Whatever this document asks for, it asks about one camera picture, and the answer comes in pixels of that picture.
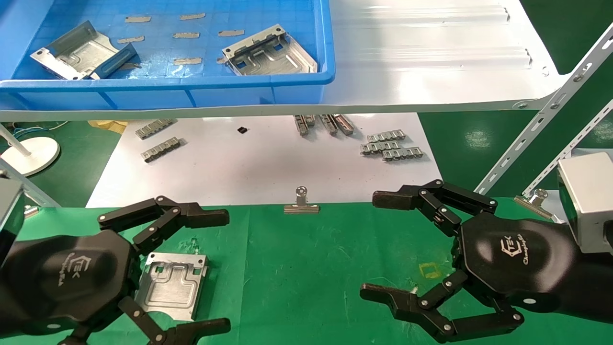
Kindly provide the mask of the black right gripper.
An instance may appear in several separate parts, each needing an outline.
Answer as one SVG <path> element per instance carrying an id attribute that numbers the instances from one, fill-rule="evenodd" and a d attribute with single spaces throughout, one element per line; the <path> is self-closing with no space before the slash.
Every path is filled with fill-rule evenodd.
<path id="1" fill-rule="evenodd" d="M 498 218 L 492 215 L 497 201 L 440 179 L 376 191 L 372 205 L 416 209 L 446 236 L 458 236 L 454 249 L 461 270 L 422 297 L 370 283 L 360 288 L 361 299 L 387 305 L 394 319 L 420 326 L 440 344 L 513 332 L 524 318 L 512 306 L 597 322 L 613 319 L 612 256 L 583 253 L 567 225 Z M 475 217 L 461 226 L 451 208 Z M 455 320 L 438 312 L 462 288 L 495 312 Z"/>

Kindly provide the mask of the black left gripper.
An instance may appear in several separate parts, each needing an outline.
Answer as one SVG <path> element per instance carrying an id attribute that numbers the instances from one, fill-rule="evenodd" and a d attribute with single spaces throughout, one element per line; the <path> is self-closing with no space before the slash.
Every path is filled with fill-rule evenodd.
<path id="1" fill-rule="evenodd" d="M 102 214 L 98 223 L 103 231 L 89 236 L 64 234 L 11 247 L 1 269 L 2 334 L 72 330 L 60 344 L 87 345 L 92 333 L 122 314 L 149 345 L 196 345 L 203 337 L 230 332 L 227 318 L 163 330 L 133 297 L 141 272 L 138 254 L 153 252 L 184 227 L 228 225 L 227 210 L 204 210 L 197 202 L 158 196 Z M 118 234 L 145 223 L 149 226 L 132 244 Z"/>

